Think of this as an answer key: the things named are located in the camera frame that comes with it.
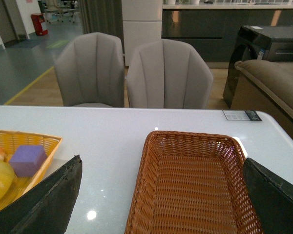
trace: purple sponge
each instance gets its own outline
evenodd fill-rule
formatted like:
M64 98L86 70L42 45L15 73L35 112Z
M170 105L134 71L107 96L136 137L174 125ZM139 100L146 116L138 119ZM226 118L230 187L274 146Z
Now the purple sponge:
M17 177L32 177L46 158L42 145L20 145L9 163Z

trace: wooden floor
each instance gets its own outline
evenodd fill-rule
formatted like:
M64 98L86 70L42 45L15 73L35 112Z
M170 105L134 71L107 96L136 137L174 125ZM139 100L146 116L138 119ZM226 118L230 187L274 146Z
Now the wooden floor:
M214 74L214 83L211 90L207 109L225 110L228 106L222 98L227 79L227 69L211 69ZM7 102L8 105L23 106L63 106L59 86L54 69L38 78L26 87L17 96ZM125 107L128 105L127 91L125 88Z

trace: white cabinet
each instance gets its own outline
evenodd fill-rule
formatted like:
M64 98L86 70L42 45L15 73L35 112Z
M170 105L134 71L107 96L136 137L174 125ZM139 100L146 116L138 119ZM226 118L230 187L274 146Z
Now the white cabinet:
M122 0L125 64L138 45L161 39L163 0Z

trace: green floor marking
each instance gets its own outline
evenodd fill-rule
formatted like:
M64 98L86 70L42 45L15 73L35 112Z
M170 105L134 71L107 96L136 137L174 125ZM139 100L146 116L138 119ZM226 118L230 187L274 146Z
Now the green floor marking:
M51 48L59 48L65 44L67 44L69 42L69 40L58 40L55 43L52 43L51 45L48 45L47 48L51 49Z

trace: chair seat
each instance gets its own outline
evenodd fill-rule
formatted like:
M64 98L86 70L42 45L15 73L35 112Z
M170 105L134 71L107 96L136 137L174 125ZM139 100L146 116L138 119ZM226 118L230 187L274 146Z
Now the chair seat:
M105 107L105 108L110 108L112 106L105 105L103 103L82 103L79 105L75 105L74 107Z

